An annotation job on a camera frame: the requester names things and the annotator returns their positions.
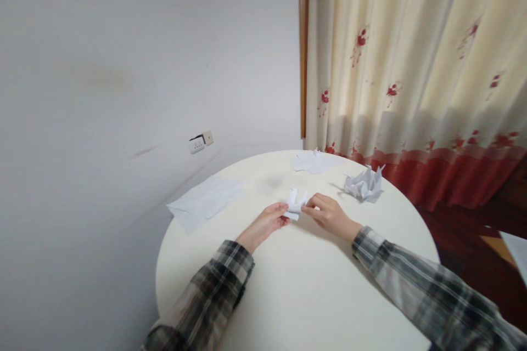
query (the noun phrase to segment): curtain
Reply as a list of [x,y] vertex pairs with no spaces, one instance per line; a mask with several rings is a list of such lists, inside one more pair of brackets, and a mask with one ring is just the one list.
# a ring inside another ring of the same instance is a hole
[[309,0],[306,147],[415,204],[484,204],[527,151],[527,0]]

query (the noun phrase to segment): white paper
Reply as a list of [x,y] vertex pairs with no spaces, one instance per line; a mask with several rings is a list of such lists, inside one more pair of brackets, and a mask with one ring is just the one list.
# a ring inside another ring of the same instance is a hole
[[527,286],[527,240],[509,233],[500,232],[501,238],[509,249],[523,282]]
[[342,159],[336,155],[325,155],[322,152],[303,151],[291,159],[291,167],[295,171],[307,170],[311,174],[324,173],[330,167],[341,164]]
[[347,176],[344,189],[360,201],[375,203],[382,193],[380,187],[383,179],[382,171],[384,166],[377,168],[376,172],[373,172],[371,166],[367,166],[368,168],[356,177],[344,174]]
[[307,192],[304,192],[302,198],[297,202],[296,197],[298,195],[298,190],[296,188],[291,188],[291,193],[287,198],[287,205],[289,206],[287,211],[284,214],[284,217],[288,217],[292,220],[298,220],[300,213],[302,212],[302,207],[307,204]]
[[213,175],[167,207],[191,234],[244,193],[242,182]]

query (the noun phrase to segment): electrical outlet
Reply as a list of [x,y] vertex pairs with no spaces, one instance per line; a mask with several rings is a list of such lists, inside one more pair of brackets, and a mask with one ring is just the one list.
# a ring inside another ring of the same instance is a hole
[[195,154],[196,152],[205,149],[205,140],[203,139],[203,135],[201,134],[197,137],[194,137],[192,140],[189,140],[188,149],[190,150],[191,154]]
[[210,131],[206,131],[203,133],[203,139],[205,140],[206,145],[211,145],[214,142],[214,139],[212,138],[212,133]]

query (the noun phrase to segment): stack of paper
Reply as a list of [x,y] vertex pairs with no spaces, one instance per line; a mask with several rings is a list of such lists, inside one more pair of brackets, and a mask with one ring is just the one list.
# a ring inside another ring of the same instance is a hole
[[213,175],[167,207],[191,234],[242,195],[242,182]]
[[336,155],[323,154],[320,151],[303,151],[291,159],[295,171],[307,170],[311,174],[324,173],[330,167],[338,166],[342,159]]
[[356,177],[344,174],[347,176],[344,189],[361,201],[375,203],[382,192],[380,182],[383,179],[383,168],[384,166],[378,167],[377,171],[373,172],[372,167],[368,166],[364,172]]

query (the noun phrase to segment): table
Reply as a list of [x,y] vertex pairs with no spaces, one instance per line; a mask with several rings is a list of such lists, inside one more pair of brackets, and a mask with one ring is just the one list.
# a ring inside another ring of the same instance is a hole
[[[343,172],[364,166],[341,158],[326,173],[295,172],[298,151],[277,151],[235,163],[218,176],[246,181],[248,195],[226,207],[192,235],[172,221],[159,252],[156,296],[165,314],[195,272],[224,239],[234,240],[264,209],[285,201],[290,188],[336,199],[357,222],[431,261],[434,240],[417,210],[388,181],[378,201],[360,203],[343,193]],[[254,254],[256,266],[231,317],[221,350],[427,350],[430,342],[379,291],[351,246],[302,214],[275,232]]]

